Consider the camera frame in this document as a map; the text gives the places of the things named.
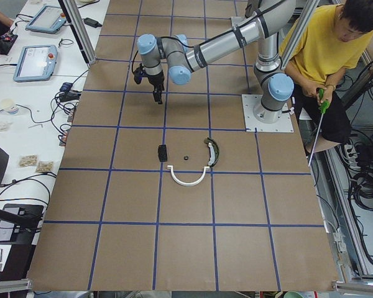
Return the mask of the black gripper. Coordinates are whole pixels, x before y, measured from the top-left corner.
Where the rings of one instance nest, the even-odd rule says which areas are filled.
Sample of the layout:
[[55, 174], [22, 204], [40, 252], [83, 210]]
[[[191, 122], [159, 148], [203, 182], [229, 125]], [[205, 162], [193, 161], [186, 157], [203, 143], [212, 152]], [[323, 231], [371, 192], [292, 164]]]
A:
[[154, 87], [152, 94], [154, 101], [157, 101], [158, 104], [163, 104], [162, 102], [162, 92], [164, 91], [164, 74], [158, 73], [155, 75], [148, 74], [147, 78], [149, 83]]

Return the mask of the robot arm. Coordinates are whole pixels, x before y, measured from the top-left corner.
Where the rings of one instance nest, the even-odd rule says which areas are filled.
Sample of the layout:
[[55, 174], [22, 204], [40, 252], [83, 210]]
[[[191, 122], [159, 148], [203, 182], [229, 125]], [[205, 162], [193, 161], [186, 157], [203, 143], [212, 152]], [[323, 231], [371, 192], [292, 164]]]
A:
[[165, 80], [163, 61], [167, 63], [173, 84], [186, 85], [192, 73], [257, 42], [254, 73], [262, 88], [262, 97], [253, 113], [258, 121], [273, 124], [280, 118], [294, 88], [292, 79], [281, 70], [277, 34], [291, 19], [295, 6], [295, 1], [249, 1], [242, 21], [194, 46], [188, 44], [184, 34], [162, 37], [143, 34], [137, 39], [142, 62], [132, 72], [134, 81], [140, 84], [147, 78], [153, 87], [154, 101], [161, 104]]

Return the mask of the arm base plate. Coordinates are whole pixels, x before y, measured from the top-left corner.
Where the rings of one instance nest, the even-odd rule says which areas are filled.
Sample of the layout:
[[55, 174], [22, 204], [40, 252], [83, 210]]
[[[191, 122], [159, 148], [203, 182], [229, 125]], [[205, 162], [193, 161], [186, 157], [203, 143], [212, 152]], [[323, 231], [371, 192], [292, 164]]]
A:
[[246, 132], [294, 133], [288, 104], [279, 111], [268, 111], [261, 104], [261, 94], [243, 94], [242, 108]]
[[247, 27], [255, 24], [256, 21], [253, 17], [231, 17], [231, 27]]

